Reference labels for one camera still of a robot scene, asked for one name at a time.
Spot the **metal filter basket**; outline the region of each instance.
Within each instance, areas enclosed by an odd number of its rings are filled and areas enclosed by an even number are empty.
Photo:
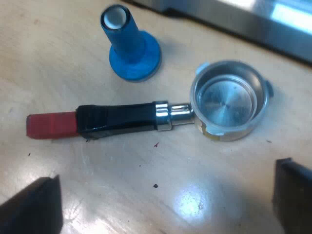
[[[242,62],[204,64],[191,87],[195,124],[213,139],[239,139],[261,120],[270,93],[270,84]]]

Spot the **black handle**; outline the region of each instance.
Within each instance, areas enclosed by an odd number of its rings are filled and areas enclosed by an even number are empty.
[[[86,139],[156,130],[156,104],[79,106],[76,120],[77,132]]]

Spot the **black object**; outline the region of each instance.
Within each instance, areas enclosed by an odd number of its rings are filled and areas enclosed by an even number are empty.
[[[76,109],[77,132],[86,139],[156,130],[155,102],[124,105],[85,105]]]
[[[59,234],[62,226],[59,176],[37,179],[0,206],[0,234]]]
[[[311,234],[312,171],[291,158],[277,160],[273,207],[286,234]]]

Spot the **wooden countertop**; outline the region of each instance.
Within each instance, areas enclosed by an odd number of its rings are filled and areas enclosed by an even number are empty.
[[[114,2],[1,4],[0,202],[59,174],[63,234],[282,233],[271,204],[274,162],[293,157],[312,168],[312,69],[197,22],[122,3],[162,50],[151,79],[128,83],[110,67],[99,24]],[[90,142],[25,135],[29,114],[188,101],[197,66],[225,59],[248,63],[275,91],[263,121],[241,140],[211,141],[194,125]]]

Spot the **red rubber tip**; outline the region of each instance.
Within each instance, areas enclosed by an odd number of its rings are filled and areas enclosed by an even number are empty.
[[[27,116],[26,134],[33,139],[57,139],[78,136],[75,112]]]

